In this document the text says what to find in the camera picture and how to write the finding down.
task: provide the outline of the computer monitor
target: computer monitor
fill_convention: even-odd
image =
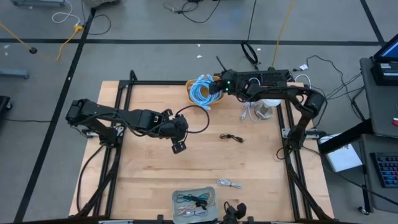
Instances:
[[[374,55],[374,59],[377,62],[398,62],[398,34]]]
[[[398,34],[374,56],[371,71],[377,85],[398,86]]]

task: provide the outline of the gray carpet floor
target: gray carpet floor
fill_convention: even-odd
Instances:
[[[83,19],[80,0],[70,2],[73,14]],[[134,69],[141,80],[188,80],[201,74],[220,72],[221,68],[215,60],[218,55],[228,68],[253,70],[240,45],[236,44],[238,42],[228,43],[227,40],[247,39],[254,0],[222,0],[211,19],[204,24],[194,24],[180,14],[173,14],[163,7],[164,2],[121,0],[118,5],[102,7],[96,12],[96,15],[106,14],[111,19],[112,27],[106,34],[87,37],[92,44],[83,47],[24,221],[65,218],[69,213],[86,145],[86,139],[70,129],[64,119],[72,100],[96,100],[102,81],[127,79],[130,69]],[[185,1],[168,2],[181,7]],[[381,37],[389,40],[395,36],[398,32],[398,2],[366,0],[366,3]],[[189,16],[204,20],[215,4],[204,0]],[[277,40],[289,4],[288,0],[259,0],[250,39]],[[55,24],[51,16],[58,11],[68,12],[69,5],[59,7],[25,2],[23,6],[15,6],[3,0],[0,2],[0,22],[23,39],[67,39],[73,34],[76,19],[69,18],[64,23]],[[87,9],[84,12],[87,18],[89,12]],[[105,31],[108,23],[105,17],[98,17],[93,21],[90,32]],[[68,44],[61,60],[53,62],[29,54],[21,44],[5,40],[10,38],[7,32],[0,29],[0,68],[26,69],[30,72],[30,78],[0,77],[0,95],[10,96],[14,105],[7,118],[50,120],[78,44]],[[94,40],[109,39],[139,41],[93,43]],[[193,41],[189,44],[144,41],[183,39]],[[207,41],[198,46],[194,40]],[[211,40],[225,41],[212,44]],[[359,73],[360,58],[370,57],[380,48],[374,44],[379,40],[360,0],[298,0],[282,40],[286,42],[279,47],[276,69],[291,70],[305,63],[307,57],[319,55],[332,60],[344,73],[345,81]],[[336,44],[336,41],[351,44]],[[58,54],[61,44],[38,42],[30,45],[44,55],[55,57]],[[273,59],[274,42],[253,47],[261,61],[260,70],[266,70]],[[304,73],[310,77],[313,86],[322,88],[326,93],[341,84],[339,73],[329,63],[316,58],[310,59],[309,69]],[[349,85],[349,89],[361,86],[363,81],[359,78]],[[357,102],[368,117],[364,93]],[[339,133],[359,122],[348,97],[342,96],[329,102],[319,129]],[[13,222],[48,127],[48,123],[1,122],[0,223]],[[360,183],[358,172],[352,169],[342,174]],[[328,172],[325,175],[336,218],[358,223],[393,223],[398,219],[397,214],[377,210],[370,216],[360,214],[356,209],[363,205],[361,189]]]

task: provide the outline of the wooden table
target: wooden table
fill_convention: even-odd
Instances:
[[[118,82],[103,82],[98,104],[113,107],[117,86]],[[183,85],[134,85],[132,88],[130,110],[161,112],[170,108],[175,113],[187,105]],[[171,150],[170,140],[139,138],[126,131],[111,218],[155,220],[158,214],[163,214],[165,220],[171,220],[174,190],[212,186],[216,189],[220,219],[224,216],[223,203],[228,201],[234,207],[244,202],[248,208],[246,216],[253,216],[255,221],[294,221],[285,164],[275,157],[282,147],[276,110],[272,118],[257,124],[249,118],[241,121],[242,104],[234,96],[225,96],[208,112],[208,129],[200,134],[189,134],[187,149],[177,155]],[[198,108],[190,108],[183,114],[189,130],[199,130],[206,124],[206,117]],[[295,122],[300,118],[294,108],[293,116]],[[289,127],[287,116],[284,117]],[[245,142],[219,138],[220,134],[227,133],[240,136]],[[82,165],[97,150],[98,143],[98,138],[88,140]],[[306,140],[304,146],[317,150],[313,140]],[[306,150],[300,153],[308,191],[325,213],[333,217],[320,157]],[[89,163],[83,174],[81,206],[98,186],[103,155],[104,150]],[[221,178],[244,187],[239,190],[217,186],[217,179]],[[300,214],[305,217],[302,197],[296,190]],[[104,212],[107,196],[105,192],[100,214]],[[76,194],[70,214],[76,213],[75,200]]]

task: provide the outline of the white paper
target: white paper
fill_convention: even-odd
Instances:
[[[308,69],[308,66],[306,64],[303,64],[302,66],[299,67],[301,70],[305,71]]]
[[[331,136],[325,136],[320,139],[321,143],[327,142],[329,139],[337,136],[339,134],[334,134]],[[343,171],[346,169],[354,168],[362,165],[361,159],[356,154],[353,146],[351,144],[341,147],[331,153],[326,155],[331,168],[335,172]]]

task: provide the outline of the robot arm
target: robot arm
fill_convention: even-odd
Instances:
[[[177,154],[187,148],[183,140],[187,134],[188,123],[182,114],[176,114],[173,119],[169,119],[171,115],[170,109],[161,113],[151,110],[115,110],[84,99],[73,101],[66,120],[69,125],[84,125],[96,132],[100,143],[109,147],[118,144],[118,131],[115,127],[106,127],[99,119],[121,123],[139,137],[171,139],[173,152]]]
[[[319,92],[297,86],[266,87],[249,77],[240,77],[233,70],[226,70],[221,74],[221,79],[210,85],[210,94],[219,91],[234,95],[240,102],[253,102],[261,99],[286,99],[301,112],[302,116],[298,124],[294,126],[286,139],[285,145],[291,149],[300,149],[305,140],[305,128],[311,119],[316,117],[322,108],[325,99]],[[301,104],[297,96],[307,96],[304,104]]]

